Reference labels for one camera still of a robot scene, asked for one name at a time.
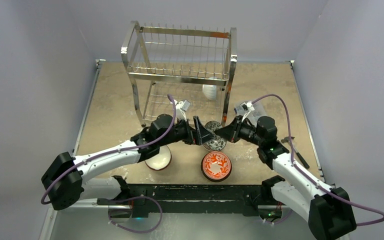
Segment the red floral pattern bowl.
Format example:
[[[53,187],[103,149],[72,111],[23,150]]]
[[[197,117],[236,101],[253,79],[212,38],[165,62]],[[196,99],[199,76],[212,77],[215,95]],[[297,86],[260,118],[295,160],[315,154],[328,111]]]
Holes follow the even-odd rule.
[[[201,172],[211,182],[226,180],[233,169],[230,158],[220,151],[211,151],[201,160]]]

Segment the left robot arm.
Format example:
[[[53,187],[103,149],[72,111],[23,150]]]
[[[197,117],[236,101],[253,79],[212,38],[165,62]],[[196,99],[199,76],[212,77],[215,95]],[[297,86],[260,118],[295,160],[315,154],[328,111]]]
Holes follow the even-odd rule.
[[[172,143],[200,146],[215,138],[198,116],[192,119],[194,125],[190,126],[188,120],[161,114],[150,126],[119,145],[86,155],[58,154],[41,177],[45,188],[41,204],[64,210],[84,197],[85,184],[98,175],[146,161],[159,154],[161,147]]]

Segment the clear plastic screw box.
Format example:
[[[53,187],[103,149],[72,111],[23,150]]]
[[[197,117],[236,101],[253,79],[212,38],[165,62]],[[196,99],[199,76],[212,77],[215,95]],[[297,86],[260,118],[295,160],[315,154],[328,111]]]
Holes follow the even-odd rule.
[[[237,103],[235,106],[234,106],[234,112],[236,114],[236,111],[235,111],[235,107],[243,102],[240,102],[240,103]],[[255,127],[257,126],[257,123],[258,123],[258,120],[260,117],[263,117],[263,116],[268,116],[263,105],[260,103],[260,102],[257,102],[257,103],[253,103],[253,106],[255,108],[254,111],[252,111],[247,119],[250,121],[251,124],[253,124]]]

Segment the grey leaf pattern bowl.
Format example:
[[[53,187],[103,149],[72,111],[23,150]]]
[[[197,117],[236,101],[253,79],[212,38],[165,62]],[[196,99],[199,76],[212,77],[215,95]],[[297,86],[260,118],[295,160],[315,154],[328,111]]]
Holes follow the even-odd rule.
[[[203,144],[203,147],[211,152],[221,152],[226,147],[227,141],[224,138],[216,135],[215,131],[221,129],[223,126],[219,122],[212,120],[207,122],[204,127],[214,134],[214,139]]]

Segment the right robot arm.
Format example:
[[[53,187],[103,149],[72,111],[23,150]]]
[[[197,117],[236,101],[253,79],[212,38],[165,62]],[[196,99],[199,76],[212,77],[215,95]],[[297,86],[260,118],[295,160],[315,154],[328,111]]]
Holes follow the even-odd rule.
[[[356,230],[352,207],[340,200],[348,201],[348,193],[341,187],[333,188],[324,183],[297,163],[278,140],[273,118],[262,116],[257,125],[242,118],[236,116],[229,125],[214,133],[231,143],[244,140],[255,144],[259,159],[283,178],[261,189],[260,196],[264,202],[286,204],[306,220],[317,240],[336,240]]]

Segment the white red-rimmed bowl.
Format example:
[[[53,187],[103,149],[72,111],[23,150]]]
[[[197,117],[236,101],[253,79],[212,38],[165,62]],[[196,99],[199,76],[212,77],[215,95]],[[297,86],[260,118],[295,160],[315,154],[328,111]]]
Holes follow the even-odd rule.
[[[145,164],[148,168],[154,171],[161,171],[165,169],[172,160],[172,153],[168,146],[161,146],[159,153],[150,159],[145,160]]]

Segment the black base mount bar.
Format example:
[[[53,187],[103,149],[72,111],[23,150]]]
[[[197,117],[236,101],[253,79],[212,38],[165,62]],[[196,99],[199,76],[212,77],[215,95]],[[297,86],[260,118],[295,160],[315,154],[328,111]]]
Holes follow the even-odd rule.
[[[127,206],[133,218],[150,213],[240,214],[277,220],[289,211],[273,199],[267,184],[125,184],[114,198],[101,197],[98,205]]]

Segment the steel two-tier dish rack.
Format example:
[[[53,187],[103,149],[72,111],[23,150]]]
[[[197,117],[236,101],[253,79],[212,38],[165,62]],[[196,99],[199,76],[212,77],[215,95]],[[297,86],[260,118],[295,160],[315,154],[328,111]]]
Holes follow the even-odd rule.
[[[238,62],[238,32],[230,29],[144,25],[133,20],[120,49],[141,126],[167,113],[167,94],[188,100],[190,115],[225,124]],[[216,85],[208,100],[202,85]]]

